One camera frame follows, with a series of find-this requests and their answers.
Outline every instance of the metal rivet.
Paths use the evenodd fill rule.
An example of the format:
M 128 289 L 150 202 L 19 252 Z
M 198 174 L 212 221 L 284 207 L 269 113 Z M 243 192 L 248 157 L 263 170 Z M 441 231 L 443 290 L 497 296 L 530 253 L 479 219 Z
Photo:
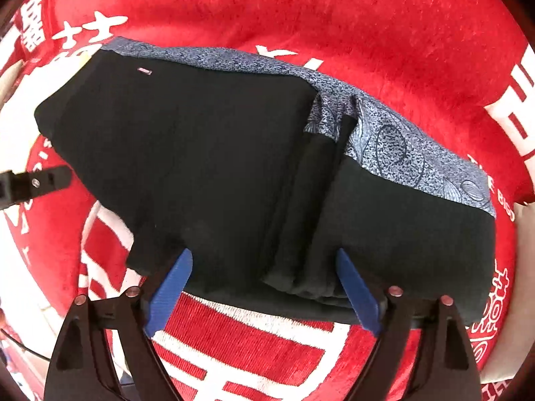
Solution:
M 87 297 L 84 294 L 81 294 L 74 299 L 74 304 L 76 304 L 77 306 L 81 306 L 86 302 L 86 300 Z
M 453 298 L 451 298 L 450 296 L 442 296 L 440 297 L 440 301 L 442 301 L 442 304 L 445 306 L 453 305 Z
M 403 290 L 399 286 L 393 285 L 389 288 L 389 294 L 392 297 L 401 297 L 403 295 Z
M 125 295 L 130 298 L 137 297 L 140 291 L 139 286 L 131 286 L 125 291 Z

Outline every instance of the folded black shirt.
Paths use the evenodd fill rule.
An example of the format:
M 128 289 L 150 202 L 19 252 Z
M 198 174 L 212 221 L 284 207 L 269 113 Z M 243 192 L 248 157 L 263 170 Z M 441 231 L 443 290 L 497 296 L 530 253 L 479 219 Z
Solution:
M 357 322 L 344 248 L 384 286 L 491 286 L 486 176 L 357 88 L 271 58 L 119 39 L 36 110 L 42 134 L 134 234 L 142 275 L 188 247 L 185 290 L 257 312 Z

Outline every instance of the garment tag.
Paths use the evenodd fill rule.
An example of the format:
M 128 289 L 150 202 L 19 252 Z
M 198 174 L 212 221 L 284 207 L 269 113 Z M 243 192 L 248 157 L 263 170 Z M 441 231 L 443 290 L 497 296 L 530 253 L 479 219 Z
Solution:
M 150 75 L 152 73 L 152 71 L 149 71 L 148 69 L 145 69 L 145 68 L 138 68 L 137 70 L 147 75 Z

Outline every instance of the black clamp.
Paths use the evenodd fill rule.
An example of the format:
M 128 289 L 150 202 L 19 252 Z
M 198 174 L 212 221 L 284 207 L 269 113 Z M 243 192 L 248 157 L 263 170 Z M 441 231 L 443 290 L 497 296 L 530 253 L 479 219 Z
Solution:
M 45 401 L 183 401 L 146 336 L 146 304 L 169 277 L 169 267 L 120 297 L 76 297 L 58 337 L 46 378 Z M 382 330 L 368 362 L 345 401 L 384 401 L 394 381 L 411 328 L 421 328 L 416 362 L 403 400 L 479 401 L 479 374 L 453 299 L 422 300 L 393 286 Z M 133 384 L 121 386 L 105 329 L 118 331 Z
M 11 170 L 0 173 L 0 210 L 67 188 L 71 180 L 72 172 L 68 166 L 27 171 L 17 175 Z

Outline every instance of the white chinese character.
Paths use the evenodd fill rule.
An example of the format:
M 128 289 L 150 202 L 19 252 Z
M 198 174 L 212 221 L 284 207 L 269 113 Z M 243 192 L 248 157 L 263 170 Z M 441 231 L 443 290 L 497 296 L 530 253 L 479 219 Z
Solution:
M 71 27 L 71 25 L 67 21 L 63 21 L 63 30 L 59 33 L 56 33 L 54 36 L 52 36 L 52 39 L 61 39 L 61 38 L 67 38 L 65 43 L 63 44 L 63 49 L 71 49 L 76 45 L 76 41 L 74 40 L 74 35 L 81 33 L 82 28 L 81 27 Z
M 26 260 L 26 265 L 31 265 L 30 260 L 28 259 L 28 252 L 30 251 L 30 248 L 26 246 L 22 249 L 22 253 L 24 254 L 24 259 Z
M 528 45 L 520 64 L 516 64 L 511 76 L 526 95 L 522 101 L 515 90 L 509 86 L 502 97 L 485 109 L 517 148 L 521 156 L 535 150 L 535 53 Z M 526 160 L 526 166 L 535 184 L 535 162 Z
M 297 55 L 298 53 L 294 53 L 293 51 L 289 51 L 287 49 L 274 49 L 273 51 L 269 51 L 267 47 L 264 47 L 263 45 L 257 45 L 256 51 L 260 55 L 264 55 L 266 57 L 278 57 L 283 55 Z M 312 57 L 307 63 L 303 65 L 303 68 L 312 69 L 313 71 L 316 71 L 321 64 L 323 63 L 323 60 L 319 60 L 319 58 Z
M 485 356 L 489 346 L 489 341 L 496 336 L 498 331 L 497 322 L 500 320 L 504 310 L 504 300 L 509 287 L 508 271 L 498 270 L 498 264 L 494 261 L 494 277 L 492 279 L 492 290 L 489 293 L 483 318 L 479 323 L 474 323 L 470 328 L 470 342 L 475 356 L 475 361 L 479 361 Z
M 31 53 L 45 40 L 43 21 L 41 19 L 41 2 L 43 0 L 30 0 L 20 8 L 22 18 L 22 43 Z
M 81 56 L 84 54 L 87 55 L 87 57 L 91 57 L 101 48 L 102 48 L 102 44 L 91 44 L 91 45 L 83 46 L 82 48 L 78 48 L 71 55 L 69 55 L 69 51 L 62 51 L 57 56 L 55 56 L 50 62 L 51 63 L 57 62 L 58 60 L 61 60 L 63 58 L 77 57 L 77 56 Z
M 82 27 L 87 30 L 98 30 L 98 34 L 89 40 L 93 44 L 94 42 L 111 38 L 113 34 L 110 33 L 110 27 L 124 24 L 126 21 L 128 21 L 127 16 L 110 16 L 108 18 L 96 10 L 95 21 L 82 24 Z
M 110 16 L 108 18 L 104 16 L 102 13 L 100 13 L 98 10 L 96 10 L 95 21 L 91 21 L 86 24 L 83 24 L 82 25 L 83 28 L 71 27 L 71 25 L 67 21 L 63 21 L 63 27 L 64 27 L 63 30 L 60 31 L 59 33 L 56 33 L 54 36 L 52 36 L 52 39 L 55 40 L 55 39 L 66 38 L 66 41 L 63 44 L 62 48 L 72 49 L 77 43 L 77 41 L 74 39 L 74 36 L 76 34 L 81 33 L 83 29 L 98 30 L 98 34 L 89 40 L 89 43 L 93 44 L 94 42 L 99 42 L 101 40 L 111 38 L 113 36 L 113 33 L 110 32 L 110 28 L 114 25 L 124 24 L 127 20 L 128 20 L 127 16 Z M 66 57 L 68 54 L 69 54 L 68 52 L 62 52 L 60 53 L 60 55 L 56 56 L 56 59 Z

